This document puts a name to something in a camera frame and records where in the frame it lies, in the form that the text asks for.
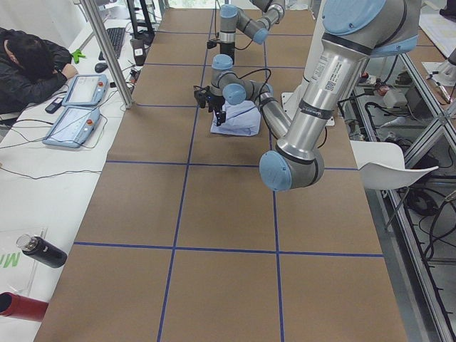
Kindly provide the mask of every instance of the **bottle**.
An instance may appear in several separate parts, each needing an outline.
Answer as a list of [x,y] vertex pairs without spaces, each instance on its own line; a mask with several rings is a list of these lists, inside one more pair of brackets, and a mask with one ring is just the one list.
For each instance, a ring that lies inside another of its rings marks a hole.
[[40,237],[24,234],[17,239],[16,246],[22,249],[25,255],[54,269],[65,264],[67,258],[64,251]]

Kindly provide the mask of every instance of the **phone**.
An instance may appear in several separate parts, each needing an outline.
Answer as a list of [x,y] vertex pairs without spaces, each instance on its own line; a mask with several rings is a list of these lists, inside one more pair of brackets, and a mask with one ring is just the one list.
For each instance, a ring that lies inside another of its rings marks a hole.
[[44,110],[49,114],[54,114],[62,105],[63,96],[55,98]]

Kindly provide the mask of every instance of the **computer mouse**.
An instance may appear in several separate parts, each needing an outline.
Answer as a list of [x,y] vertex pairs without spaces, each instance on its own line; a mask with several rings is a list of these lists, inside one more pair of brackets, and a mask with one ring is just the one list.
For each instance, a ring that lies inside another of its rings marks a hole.
[[107,68],[108,68],[108,64],[106,64],[106,63],[96,63],[95,64],[95,72],[96,73],[102,73]]

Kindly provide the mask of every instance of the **red object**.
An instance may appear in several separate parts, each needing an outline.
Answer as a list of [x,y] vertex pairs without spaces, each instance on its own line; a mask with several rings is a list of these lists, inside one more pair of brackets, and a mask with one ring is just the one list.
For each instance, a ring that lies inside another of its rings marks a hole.
[[0,315],[41,322],[48,303],[29,297],[19,296],[11,292],[0,294]]

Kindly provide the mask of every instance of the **folded cloth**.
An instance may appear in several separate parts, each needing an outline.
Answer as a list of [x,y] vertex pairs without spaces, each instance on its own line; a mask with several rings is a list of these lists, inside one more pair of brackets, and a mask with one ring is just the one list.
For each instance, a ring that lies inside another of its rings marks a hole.
[[253,102],[244,101],[239,105],[225,103],[223,110],[227,112],[225,123],[217,127],[214,115],[211,133],[243,136],[258,134],[261,114]]

